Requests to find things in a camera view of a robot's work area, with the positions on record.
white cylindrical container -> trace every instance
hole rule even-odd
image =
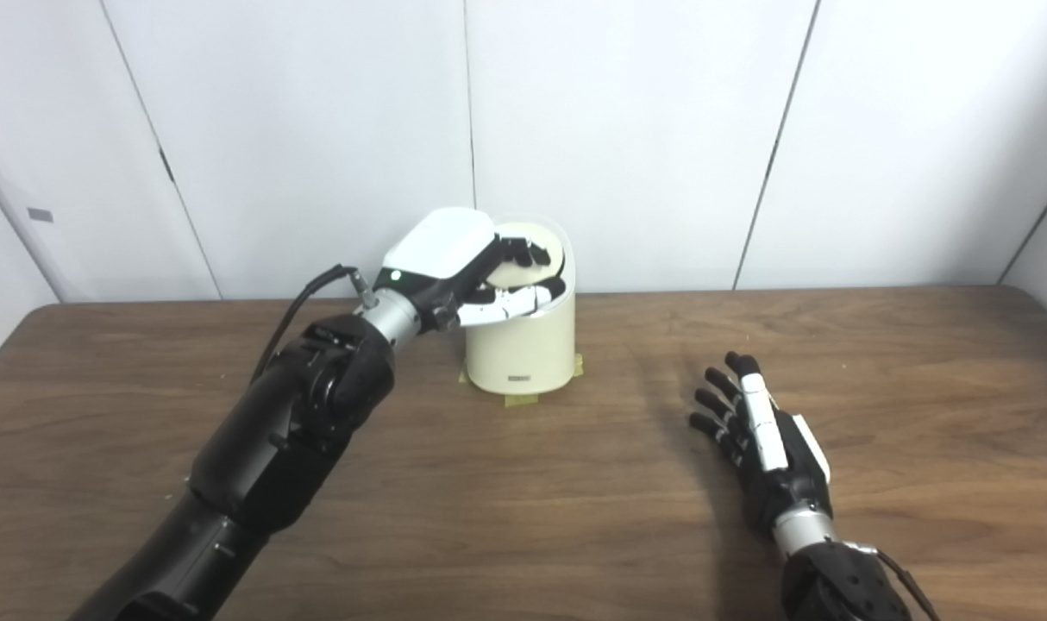
[[[551,276],[565,291],[535,314],[466,329],[466,373],[481,390],[495,394],[542,394],[574,377],[576,358],[576,272],[565,232],[538,216],[508,217],[496,224],[527,232],[551,254],[550,265],[519,267],[508,262],[488,279],[491,286],[530,286]]]

robot finger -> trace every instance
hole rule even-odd
[[[532,243],[531,244],[531,256],[535,259],[535,263],[539,265],[550,265],[551,264],[551,253],[547,251],[545,248],[540,247],[540,245]]]
[[[692,413],[688,415],[688,424],[690,427],[705,433],[709,438],[716,441],[716,444],[719,444],[720,451],[723,452],[723,457],[730,460],[736,467],[741,465],[741,448],[719,421],[706,414]]]
[[[516,265],[519,265],[519,267],[531,267],[531,265],[535,264],[535,261],[531,259],[531,252],[528,250],[518,252],[515,259]]]
[[[471,294],[466,295],[463,304],[492,304],[493,302],[496,302],[495,288],[485,287],[473,290]]]
[[[488,326],[488,324],[499,324],[515,317],[522,317],[536,313],[547,304],[554,300],[555,293],[560,294],[565,291],[565,284],[561,280],[548,279],[540,283],[541,286],[492,288],[492,290],[478,290],[473,293],[475,302],[467,302],[458,308],[456,319],[461,327]],[[492,300],[484,291],[492,291]]]
[[[738,354],[736,351],[728,351],[727,357],[723,358],[730,370],[734,371],[739,381],[741,378],[749,376],[749,374],[760,374],[761,367],[757,365],[757,360],[753,356],[743,356]]]
[[[734,400],[741,397],[739,386],[734,385],[732,378],[728,377],[720,370],[710,367],[709,370],[704,371],[704,378],[708,380],[709,384],[719,389],[719,393],[722,393],[723,397],[728,398],[730,402],[734,403]]]
[[[734,413],[730,404],[723,402],[723,400],[708,389],[696,389],[696,401],[719,417],[719,420],[723,423],[727,431],[732,435],[734,441],[739,443],[739,445],[745,444],[749,431],[744,427],[743,421]]]

black robotic arm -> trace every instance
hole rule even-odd
[[[455,326],[467,298],[487,291],[485,280],[504,261],[550,259],[524,237],[497,232],[483,213],[444,208],[385,256],[374,288],[340,265],[311,282],[247,392],[196,457],[187,494],[71,621],[211,619],[271,535],[300,517],[355,429],[394,387],[394,353],[425,331]],[[311,324],[271,356],[300,303],[343,276],[362,306]],[[525,293],[531,306],[515,298],[493,315],[526,315],[551,298],[550,291]],[[492,298],[480,303],[507,296]]]

wall seam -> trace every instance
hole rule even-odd
[[[796,84],[800,83],[800,71],[803,70],[804,59],[807,58],[807,46],[810,44],[811,32],[815,31],[815,20],[819,19],[819,7],[823,0],[816,0],[815,8],[810,12],[810,21],[807,23],[807,32],[804,35],[803,47],[800,48],[800,59],[796,61],[795,74],[792,75],[792,86],[788,87],[788,95],[784,101],[784,111],[780,114],[780,125],[776,127],[776,138],[773,140],[773,150],[768,153],[768,162],[765,164],[765,176],[761,178],[761,190],[757,193],[757,202],[753,205],[753,216],[750,218],[750,228],[745,232],[745,243],[741,244],[741,256],[737,260],[737,270],[734,271],[734,283],[732,291],[737,290],[737,283],[741,279],[741,268],[745,265],[745,257],[750,251],[750,242],[753,240],[753,229],[757,224],[757,216],[761,213],[761,201],[765,197],[765,188],[768,187],[768,178],[773,173],[773,164],[776,161],[776,151],[780,148],[780,137],[784,134],[784,125],[788,119],[788,111],[792,110],[792,98],[795,97]]]
[[[4,196],[1,188],[0,188],[0,212],[2,212],[2,216],[6,218],[6,223],[10,225],[12,229],[14,229],[14,235],[18,237],[18,241],[22,243],[22,247],[26,248],[26,254],[29,256],[29,259],[31,260],[31,262],[34,262],[34,265],[37,266],[37,270],[40,271],[40,275],[42,275],[42,279],[44,279],[44,282],[47,284],[47,288],[49,288],[51,294],[55,296],[55,301],[63,302],[65,300],[65,296],[62,294],[62,288],[60,284],[55,282],[55,279],[51,278],[51,271],[47,270],[47,268],[44,266],[44,262],[46,262],[46,260],[44,260],[42,256],[40,256],[40,252],[38,251],[36,245],[31,243],[29,237],[27,237],[27,232],[24,231],[24,228],[20,227],[20,225],[18,224],[17,221],[18,213],[16,212],[14,205],[12,205],[10,202],[6,200],[6,196]]]
[[[473,208],[477,208],[477,157],[473,153],[473,86],[469,73],[469,1],[462,0],[462,37],[466,57],[466,119],[469,121],[469,188]]]
[[[1047,202],[1045,202],[1045,208],[1041,209],[1041,214],[1040,216],[1037,217],[1037,220],[1033,222],[1032,227],[1029,227],[1029,231],[1025,234],[1025,239],[1021,240],[1021,244],[1018,245],[1018,250],[1013,251],[1013,257],[1011,257],[1010,262],[1007,263],[1005,270],[1003,270],[1003,274],[1000,274],[1000,280],[996,281],[997,286],[1001,286],[1001,284],[1003,284],[1003,281],[1010,274],[1010,270],[1012,270],[1013,264],[1018,262],[1018,258],[1021,257],[1021,253],[1025,250],[1025,247],[1029,245],[1029,241],[1037,232],[1037,229],[1041,227],[1041,223],[1044,222],[1045,217],[1047,217]]]
[[[120,45],[120,39],[117,37],[117,28],[114,28],[113,20],[110,20],[110,10],[106,8],[105,0],[98,0],[98,5],[102,7],[102,17],[105,18],[106,25],[110,28],[114,46],[117,46],[117,54],[120,56],[120,62],[125,64],[125,73],[129,74],[129,82],[133,86],[133,93],[136,94],[136,101],[140,103],[140,110],[144,112],[144,118],[149,121],[149,131],[152,131],[152,138],[156,142],[156,154],[161,158],[162,167],[168,170],[169,181],[175,188],[175,196],[178,197],[179,206],[182,208],[185,222],[190,226],[190,232],[192,232],[194,241],[198,244],[198,251],[201,252],[201,261],[205,264],[205,271],[208,271],[208,279],[213,281],[213,289],[217,292],[218,300],[224,300],[224,294],[221,293],[221,286],[217,283],[217,274],[213,272],[213,265],[208,262],[208,254],[205,254],[205,246],[201,243],[201,237],[198,236],[198,228],[195,227],[194,218],[190,217],[190,209],[185,207],[182,190],[179,187],[178,181],[175,180],[175,174],[172,172],[172,165],[170,165],[170,161],[168,160],[168,152],[165,152],[164,146],[159,140],[156,126],[152,121],[152,114],[149,113],[149,107],[144,104],[144,96],[140,94],[140,86],[136,83],[136,75],[133,75],[133,67],[130,66],[129,59],[125,56],[125,48]]]

black fingertip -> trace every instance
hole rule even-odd
[[[535,244],[531,244],[531,256],[535,258],[535,263],[539,265],[551,264],[551,253],[543,250],[543,248],[537,247]]]
[[[759,374],[761,372],[761,367],[757,365],[757,360],[753,356],[740,356],[733,351],[728,351],[727,353],[727,365],[737,374],[737,377],[743,378],[749,376],[749,374]]]
[[[558,276],[551,276],[544,281],[540,281],[536,283],[536,286],[547,287],[548,290],[551,290],[551,300],[556,300],[558,295],[565,293],[565,281]]]
[[[728,409],[730,409],[727,406],[727,404],[723,403],[723,400],[719,398],[719,396],[710,392],[710,390],[708,389],[696,389],[696,394],[694,394],[694,398],[696,398],[697,403],[704,405],[705,408],[711,409],[719,417],[725,416]]]
[[[734,385],[734,382],[727,374],[722,373],[720,370],[714,369],[712,367],[709,370],[704,371],[704,378],[708,380],[708,383],[719,389],[719,392],[723,394],[723,397],[731,401],[739,394],[739,389]]]

